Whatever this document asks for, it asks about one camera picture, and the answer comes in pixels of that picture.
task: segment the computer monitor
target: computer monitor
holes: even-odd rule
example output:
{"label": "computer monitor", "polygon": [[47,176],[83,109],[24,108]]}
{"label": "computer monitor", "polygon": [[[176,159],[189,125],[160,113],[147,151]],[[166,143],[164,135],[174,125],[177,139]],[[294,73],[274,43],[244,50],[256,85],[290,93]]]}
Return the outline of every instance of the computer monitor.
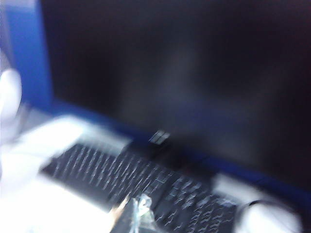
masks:
{"label": "computer monitor", "polygon": [[311,3],[42,0],[56,98],[311,188]]}

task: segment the desk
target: desk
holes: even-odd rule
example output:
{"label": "desk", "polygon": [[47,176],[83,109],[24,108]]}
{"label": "desk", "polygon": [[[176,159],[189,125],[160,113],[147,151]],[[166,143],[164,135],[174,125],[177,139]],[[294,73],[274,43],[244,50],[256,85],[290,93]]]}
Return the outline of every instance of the desk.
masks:
{"label": "desk", "polygon": [[[77,141],[109,143],[119,153],[131,140],[75,116],[61,116],[23,133],[15,143],[3,145],[0,232],[108,232],[112,216],[38,172]],[[216,176],[215,183],[215,192],[229,195],[239,204],[274,199],[224,174]]]}

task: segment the keyboard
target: keyboard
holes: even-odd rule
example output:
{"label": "keyboard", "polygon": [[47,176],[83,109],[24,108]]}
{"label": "keyboard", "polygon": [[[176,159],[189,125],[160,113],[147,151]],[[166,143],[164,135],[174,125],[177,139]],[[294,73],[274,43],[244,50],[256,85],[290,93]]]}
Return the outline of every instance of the keyboard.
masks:
{"label": "keyboard", "polygon": [[231,233],[236,204],[195,180],[132,153],[76,144],[42,172],[104,209],[142,193],[160,228],[172,233]]}

